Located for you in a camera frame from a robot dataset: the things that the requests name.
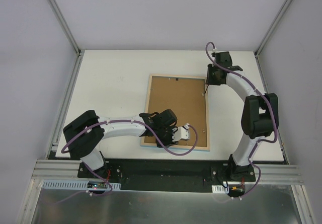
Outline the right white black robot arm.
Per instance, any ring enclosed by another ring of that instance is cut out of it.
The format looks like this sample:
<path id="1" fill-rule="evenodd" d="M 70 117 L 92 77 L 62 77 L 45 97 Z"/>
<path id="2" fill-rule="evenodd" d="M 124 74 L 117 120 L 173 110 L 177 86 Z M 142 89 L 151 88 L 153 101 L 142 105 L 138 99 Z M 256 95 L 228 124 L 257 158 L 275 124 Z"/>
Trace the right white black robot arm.
<path id="1" fill-rule="evenodd" d="M 208 54 L 212 61 L 207 66 L 206 85 L 227 85 L 244 103 L 241 116 L 243 135 L 237 149 L 229 156 L 225 169 L 218 172 L 222 181 L 254 181 L 251 176 L 253 156 L 260 143 L 268 142 L 276 134 L 279 124 L 278 97 L 274 93 L 262 94 L 248 80 L 240 66 L 234 66 L 228 51 Z"/>

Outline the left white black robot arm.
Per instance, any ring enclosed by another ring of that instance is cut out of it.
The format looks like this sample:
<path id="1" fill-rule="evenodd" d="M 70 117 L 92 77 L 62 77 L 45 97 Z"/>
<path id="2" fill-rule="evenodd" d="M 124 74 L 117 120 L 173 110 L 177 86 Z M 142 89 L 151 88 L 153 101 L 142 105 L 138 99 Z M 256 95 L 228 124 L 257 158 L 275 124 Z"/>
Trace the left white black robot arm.
<path id="1" fill-rule="evenodd" d="M 152 137 L 158 147 L 166 148 L 179 142 L 177 117 L 170 109 L 162 113 L 140 113 L 127 118 L 99 117 L 88 110 L 63 129 L 66 144 L 61 153 L 69 153 L 73 160 L 83 162 L 82 169 L 95 178 L 106 178 L 108 167 L 103 154 L 96 149 L 104 139 L 120 136 Z"/>

